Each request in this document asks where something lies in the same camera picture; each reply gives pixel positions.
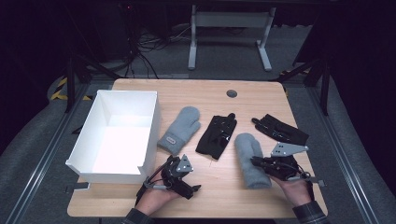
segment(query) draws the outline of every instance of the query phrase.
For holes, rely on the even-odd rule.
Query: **white cardboard box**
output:
[[[66,165],[90,183],[142,184],[160,123],[156,91],[98,91]]]

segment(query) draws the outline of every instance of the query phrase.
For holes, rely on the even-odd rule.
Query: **gray glove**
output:
[[[199,116],[198,109],[193,106],[186,106],[181,109],[175,121],[158,141],[158,147],[176,156],[201,127],[201,123],[198,121]]]
[[[254,166],[250,159],[253,156],[262,157],[260,143],[250,133],[240,133],[235,138],[235,148],[239,163],[248,189],[268,189],[272,183],[268,175],[260,167]]]

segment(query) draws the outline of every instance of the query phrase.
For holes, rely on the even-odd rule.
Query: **person's right hand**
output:
[[[156,185],[163,185],[161,172],[156,174],[153,179],[156,180]],[[135,209],[150,216],[152,213],[161,209],[166,203],[180,197],[179,194],[168,189],[146,189]]]
[[[303,179],[283,181],[270,175],[283,190],[286,198],[294,205],[294,207],[312,202],[308,192],[308,184]]]

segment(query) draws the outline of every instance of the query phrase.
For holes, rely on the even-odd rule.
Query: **robotic hand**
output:
[[[308,192],[312,200],[315,200],[312,189],[311,174],[304,169],[294,159],[293,154],[307,151],[308,147],[297,146],[278,142],[271,152],[271,157],[261,158],[252,157],[250,160],[253,165],[261,167],[268,175],[274,176],[283,181],[304,179],[308,184]]]
[[[152,180],[156,174],[161,171],[161,177],[163,179],[163,185],[155,185],[158,180]],[[186,155],[180,159],[179,157],[170,156],[166,163],[159,167],[151,177],[148,177],[143,182],[142,187],[136,194],[136,203],[145,193],[146,189],[168,189],[178,193],[180,196],[190,199],[193,193],[198,191],[201,185],[191,187],[182,178],[189,172],[192,172],[193,168]]]

